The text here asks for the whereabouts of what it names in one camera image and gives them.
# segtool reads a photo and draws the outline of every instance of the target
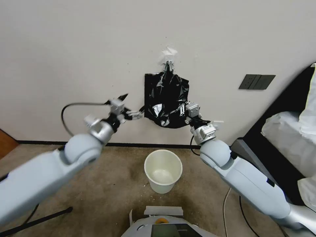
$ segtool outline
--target baseboard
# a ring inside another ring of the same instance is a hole
[[[19,144],[38,144],[38,145],[65,145],[67,143],[67,142],[54,142],[54,141],[25,141],[25,140],[17,140],[17,142]],[[200,149],[199,145],[178,145],[178,144],[107,143],[106,146]]]

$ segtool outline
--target white cloth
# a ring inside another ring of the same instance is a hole
[[[281,112],[266,120],[261,134],[305,177],[316,174],[316,135],[301,131],[297,113]]]
[[[314,72],[310,81],[309,92],[306,106],[300,114],[301,131],[308,134],[316,135],[316,73]]]
[[[301,179],[297,184],[305,205],[316,212],[316,175]]]

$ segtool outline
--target trash bag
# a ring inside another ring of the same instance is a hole
[[[166,62],[163,72],[145,74],[144,117],[164,128],[186,126],[182,109],[188,93],[189,81],[173,74],[172,63]]]

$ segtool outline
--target white bucket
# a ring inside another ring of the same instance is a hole
[[[150,153],[144,163],[145,173],[151,188],[160,194],[169,192],[182,174],[179,157],[168,150]]]

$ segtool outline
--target wall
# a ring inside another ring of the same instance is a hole
[[[316,60],[316,2],[0,0],[0,127],[18,140],[66,141],[62,107],[105,102],[129,93],[144,103],[144,74],[159,72],[172,44],[176,73],[190,80],[189,99],[232,143],[282,89]],[[245,74],[276,74],[265,91],[240,91]],[[108,108],[66,111],[74,133],[83,118]],[[111,142],[188,144],[190,129],[163,129],[144,118],[127,122]]]

